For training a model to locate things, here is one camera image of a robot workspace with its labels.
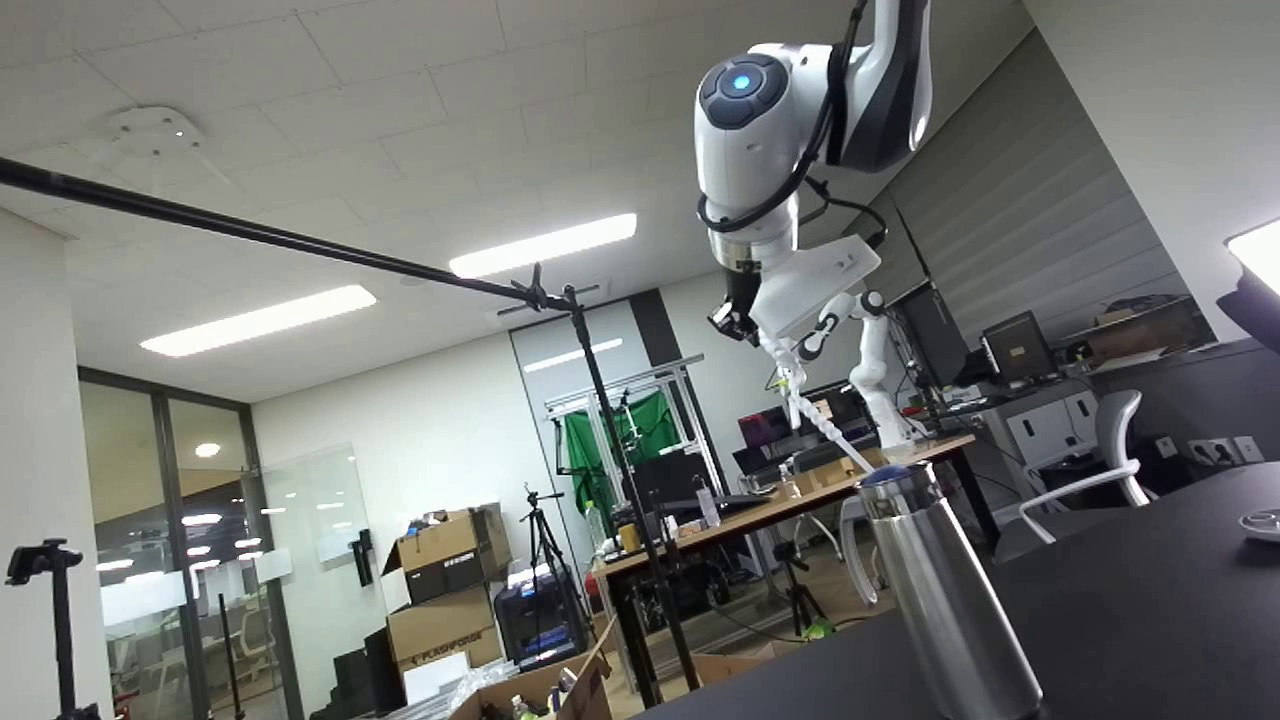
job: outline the tripod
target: tripod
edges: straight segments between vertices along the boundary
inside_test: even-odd
[[[571,570],[569,570],[569,560],[563,560],[563,552],[557,544],[548,514],[542,507],[542,501],[562,501],[562,495],[563,494],[551,494],[551,495],[530,494],[530,518],[525,518],[525,525],[530,525],[530,570],[531,570],[531,586],[536,586],[536,570],[548,566],[551,590],[557,590],[557,606],[551,610],[557,610],[557,616],[569,622],[571,644],[582,654],[582,647],[588,647],[588,629],[593,625],[588,625],[588,611],[583,611],[583,606],[575,598]]]
[[[787,572],[787,606],[791,606],[791,629],[798,635],[810,635],[814,629],[826,632],[829,611],[817,606],[817,598],[798,579],[798,570],[810,572],[810,566],[802,560],[798,544],[775,544],[772,560],[784,566]]]
[[[56,720],[96,720],[96,706],[78,708],[78,656],[72,656],[72,606],[69,606],[69,570],[81,566],[81,552],[63,552],[69,540],[46,540],[18,549],[7,560],[7,586],[29,586],[31,575],[54,575],[54,644],[56,644]]]

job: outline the smoke detector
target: smoke detector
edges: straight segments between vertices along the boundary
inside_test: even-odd
[[[203,145],[203,132],[191,116],[165,103],[137,103],[107,116],[107,132],[115,145],[125,145],[133,155],[185,155]]]

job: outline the black pole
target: black pole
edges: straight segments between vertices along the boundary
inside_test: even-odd
[[[239,235],[239,241],[252,241],[252,246],[271,246],[271,250],[292,250],[292,254],[330,255],[330,261],[346,261],[346,266],[366,266],[366,269],[381,269],[381,272],[400,272],[400,277],[416,277],[416,281],[429,281],[429,284],[452,284],[452,289],[472,289],[472,291],[487,291],[487,298],[508,298],[508,302],[519,302],[519,306],[531,306],[531,308],[563,312],[563,306],[557,298],[544,298],[542,289],[464,281],[464,277],[452,277],[445,269],[414,266],[414,261],[400,261],[400,255],[381,255],[381,254],[333,246],[333,241],[320,241],[320,235],[304,235],[304,233],[289,233],[289,227],[271,227],[271,224],[252,224],[252,222],[239,222],[239,217],[221,217],[221,211],[210,211],[210,207],[172,205],[172,199],[161,199],[161,198],[145,198],[145,192],[129,192],[129,190],[111,190],[111,185],[96,185],[96,180],[81,180],[81,178],[62,178],[62,174],[49,174],[49,169],[18,164],[7,155],[0,155],[0,185],[29,190],[29,192],[42,192],[42,198],[63,198],[63,199],[81,199],[81,205],[96,205],[96,207],[111,207],[111,211],[129,211],[129,217],[152,217],[152,222],[165,222],[165,224]]]
[[[231,679],[231,712],[238,712],[238,720],[246,720],[239,679],[238,679],[238,654],[231,654],[231,622],[229,622],[229,598],[226,593],[216,593],[216,622],[226,625],[226,661],[229,661],[229,679]]]
[[[56,647],[62,718],[78,718],[78,647],[72,647],[72,600],[69,600],[72,566],[81,566],[81,555],[63,555],[62,549],[54,549],[54,647]]]
[[[598,390],[598,403],[602,403],[602,417],[603,417],[603,437],[607,437],[614,463],[626,475],[626,494],[630,494],[631,518],[638,518],[638,537],[639,537],[645,555],[649,555],[649,579],[653,579],[655,600],[662,600],[662,610],[669,616],[685,685],[690,685],[690,692],[695,692],[701,685],[695,685],[690,640],[685,640],[685,629],[679,629],[679,616],[677,616],[677,606],[671,606],[671,586],[669,586],[669,572],[666,572],[666,555],[655,552],[655,544],[653,544],[653,537],[645,529],[639,488],[638,488],[631,463],[626,455],[626,446],[615,440],[615,430],[614,430],[614,403],[607,403],[603,375],[602,375],[602,366],[598,366],[598,352],[593,352],[588,312],[575,306],[571,289],[563,289],[563,302],[569,302],[569,322],[571,322],[575,344],[583,350],[583,366],[588,366],[588,375],[593,375],[593,390]]]

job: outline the fluorescent light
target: fluorescent light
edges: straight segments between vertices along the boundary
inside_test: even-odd
[[[1280,291],[1280,222],[1232,235],[1230,250],[1251,277]]]
[[[133,560],[125,555],[125,560],[104,560],[104,566],[96,566],[96,572],[100,575],[107,575],[107,572],[125,572],[125,570],[133,570]]]
[[[210,459],[210,455],[216,455],[216,452],[226,452],[221,446],[196,446],[196,455],[200,459]]]
[[[593,224],[571,224],[571,227],[562,227],[562,233],[496,246],[496,250],[485,250],[485,254],[464,254],[464,255],[452,255],[450,269],[455,277],[496,277],[496,272],[508,272],[508,269],[530,269],[530,266],[571,255],[571,254],[588,254],[588,250],[602,250],[602,246],[619,246],[619,241],[631,241],[631,235],[638,235],[638,211],[626,211],[626,217],[603,217],[603,222],[593,222]]]
[[[145,350],[161,352],[161,358],[196,358],[196,352],[246,344],[246,341],[255,341],[255,338],[289,331],[289,329],[300,329],[300,325],[320,325],[330,316],[348,316],[348,312],[359,312],[359,308],[372,308],[372,306],[377,306],[377,298],[370,289],[346,284],[346,289],[333,289],[333,291],[317,291],[317,298],[267,306],[267,308],[255,308],[255,312],[226,316],[226,322],[213,322],[213,325],[191,325],[191,329],[181,329],[181,331],[167,331],[167,338],[152,338],[152,341],[145,341]]]
[[[626,350],[619,338],[593,344],[598,358],[602,352],[615,352],[615,350]],[[563,358],[548,358],[548,360],[525,366],[525,375],[557,367],[557,366],[571,366],[571,360],[583,360],[583,352],[575,350],[575,352],[563,352]]]
[[[221,514],[185,518],[189,529],[203,529],[203,525],[221,525],[221,522],[226,522]]]

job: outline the desk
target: desk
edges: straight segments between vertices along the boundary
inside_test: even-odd
[[[997,570],[1044,720],[1278,718],[1280,549],[1235,529],[1274,503],[1280,463],[1232,467]],[[941,720],[896,611],[649,718]]]
[[[965,459],[965,448],[971,446],[978,437],[949,437],[949,440],[924,440],[915,446],[915,455],[920,459],[949,459],[957,467],[957,479],[978,514],[978,522],[984,525],[984,540],[988,549],[997,549],[999,532],[997,532],[997,522],[981,495],[981,483]],[[858,467],[844,467],[832,475],[836,463],[826,463],[826,467],[814,467],[804,472],[798,483],[804,488],[814,475],[829,475],[829,479],[817,479],[817,488],[810,488],[802,501],[769,501],[761,507],[749,507],[749,514],[734,514],[720,522],[720,529],[706,529],[706,532],[690,532],[677,540],[677,555],[679,552],[695,552],[695,549],[711,549],[711,544],[723,544],[723,540],[735,540],[745,532],[758,532],[758,529],[769,529],[775,522],[787,522],[787,518],[802,518],[802,514],[814,514],[819,503],[832,503],[841,495],[854,495],[858,483],[862,483],[862,472]],[[645,708],[662,706],[662,685],[655,685],[655,674],[653,674],[653,656],[649,656],[649,644],[645,644],[645,629],[638,622],[638,606],[631,606],[631,586],[649,575],[649,555],[638,552],[638,555],[626,555],[615,566],[603,566],[603,586],[607,586],[607,600],[614,600],[614,611],[615,611],[615,625],[626,632],[626,644],[630,644],[630,661],[631,661],[631,675],[638,675],[638,692],[645,700]]]

